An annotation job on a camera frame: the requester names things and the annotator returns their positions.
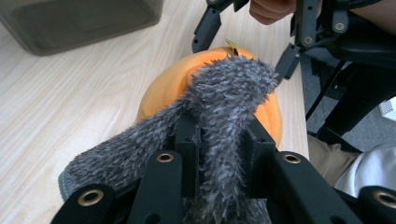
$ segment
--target finger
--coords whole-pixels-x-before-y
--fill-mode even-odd
[[[256,3],[252,2],[250,4],[250,14],[254,15],[260,15],[265,18],[270,18],[270,19],[282,19],[285,16],[289,15],[291,12],[294,12],[295,7],[291,8],[288,11],[285,12],[274,12],[271,10],[268,10],[267,8],[261,7],[260,5],[256,5]]]
[[[264,16],[261,16],[261,15],[259,15],[259,14],[254,13],[254,12],[252,12],[252,11],[250,11],[250,15],[251,15],[256,21],[258,21],[259,23],[262,23],[262,24],[264,24],[264,25],[271,25],[272,23],[278,21],[278,19],[272,19],[272,18],[264,17]]]
[[[252,0],[251,4],[257,4],[269,11],[284,13],[296,7],[296,0]]]

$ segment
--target wooden table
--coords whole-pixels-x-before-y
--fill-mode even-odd
[[[49,223],[62,206],[57,178],[80,152],[134,124],[150,82],[191,54],[204,0],[165,0],[147,29],[47,57],[31,55],[0,24],[0,223]],[[229,38],[276,64],[290,20],[257,23],[248,7],[221,13],[212,47]],[[308,157],[298,68],[276,89],[283,116],[280,150]]]

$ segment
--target gray fuzzy fabric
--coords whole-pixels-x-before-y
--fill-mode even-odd
[[[249,199],[244,187],[242,131],[257,106],[274,91],[274,68],[245,57],[208,64],[173,104],[125,132],[76,156],[60,176],[66,199],[76,189],[101,183],[117,190],[141,177],[149,156],[174,135],[189,111],[203,130],[199,195],[185,200],[185,223],[269,223],[265,200]]]

